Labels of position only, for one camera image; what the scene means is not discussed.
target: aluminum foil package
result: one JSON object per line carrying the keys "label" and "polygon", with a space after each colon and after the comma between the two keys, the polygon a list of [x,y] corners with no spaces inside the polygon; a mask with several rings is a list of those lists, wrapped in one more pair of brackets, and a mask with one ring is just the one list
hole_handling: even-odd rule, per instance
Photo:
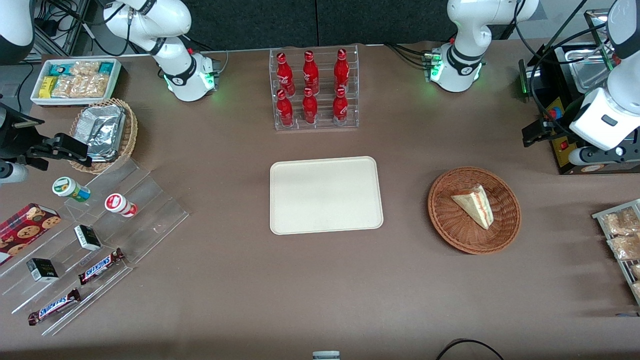
{"label": "aluminum foil package", "polygon": [[78,119],[74,138],[89,146],[87,155],[91,156],[94,162],[115,161],[125,118],[126,111],[118,105],[84,109]]}

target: sandwich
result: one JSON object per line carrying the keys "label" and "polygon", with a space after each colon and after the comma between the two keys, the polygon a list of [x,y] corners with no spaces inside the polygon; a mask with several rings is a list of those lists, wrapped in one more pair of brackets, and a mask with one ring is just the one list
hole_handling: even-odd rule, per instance
{"label": "sandwich", "polygon": [[493,212],[482,185],[455,192],[451,198],[483,229],[487,230],[493,224]]}

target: white and black box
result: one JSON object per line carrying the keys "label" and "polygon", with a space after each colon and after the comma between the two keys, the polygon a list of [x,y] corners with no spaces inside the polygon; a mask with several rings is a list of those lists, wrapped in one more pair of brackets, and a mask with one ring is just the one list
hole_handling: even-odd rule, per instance
{"label": "white and black box", "polygon": [[80,246],[82,246],[84,249],[90,251],[100,250],[100,247],[102,245],[100,244],[98,237],[95,235],[95,232],[91,227],[78,225],[74,228],[74,231],[76,232],[78,241],[80,241]]}
{"label": "white and black box", "polygon": [[56,273],[51,260],[33,258],[27,261],[27,267],[35,281],[54,282],[58,280],[58,273]]}

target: red bottle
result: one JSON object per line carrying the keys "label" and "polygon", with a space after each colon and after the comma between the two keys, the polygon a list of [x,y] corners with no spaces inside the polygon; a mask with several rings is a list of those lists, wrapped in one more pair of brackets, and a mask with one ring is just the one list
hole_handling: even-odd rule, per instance
{"label": "red bottle", "polygon": [[338,61],[333,67],[333,78],[335,80],[334,90],[344,88],[344,92],[349,92],[349,63],[347,62],[347,51],[338,50]]}
{"label": "red bottle", "polygon": [[336,91],[336,98],[333,100],[333,123],[343,126],[347,122],[347,107],[349,103],[344,97],[344,88]]}
{"label": "red bottle", "polygon": [[305,88],[305,98],[302,100],[302,108],[305,110],[305,121],[313,125],[316,123],[318,115],[318,101],[314,96],[314,91],[310,87]]}
{"label": "red bottle", "polygon": [[278,108],[278,116],[280,116],[280,122],[284,127],[292,127],[293,106],[291,106],[291,101],[287,99],[287,93],[283,89],[279,89],[277,94],[278,103],[276,104],[276,107]]}
{"label": "red bottle", "polygon": [[305,75],[305,86],[310,87],[314,95],[317,95],[320,92],[320,75],[313,51],[305,51],[305,66],[302,67],[302,73]]}
{"label": "red bottle", "polygon": [[284,53],[276,55],[278,60],[278,82],[280,87],[287,92],[287,97],[292,97],[296,93],[296,85],[293,84],[293,71],[287,63],[287,57]]}

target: brown table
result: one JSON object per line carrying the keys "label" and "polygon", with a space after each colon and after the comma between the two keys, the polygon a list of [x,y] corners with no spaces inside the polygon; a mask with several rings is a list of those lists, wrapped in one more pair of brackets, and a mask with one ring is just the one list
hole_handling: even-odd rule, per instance
{"label": "brown table", "polygon": [[[194,103],[167,91],[152,58],[122,58],[115,96],[140,122],[134,158],[191,216],[54,337],[0,298],[2,359],[433,359],[464,337],[508,359],[640,355],[640,319],[613,317],[637,308],[590,217],[640,197],[638,176],[561,177],[547,144],[522,147],[537,111],[515,98],[521,43],[494,42],[462,94],[360,46],[361,126],[331,133],[276,133],[268,54],[232,53],[220,90]],[[53,135],[77,112],[31,114]],[[381,228],[271,233],[273,163],[364,155],[378,162]],[[520,201],[520,235],[498,254],[462,254],[428,220],[430,184],[463,165],[495,172]],[[52,161],[0,189],[0,218],[31,201],[60,206],[50,184],[65,174],[90,179]]]}

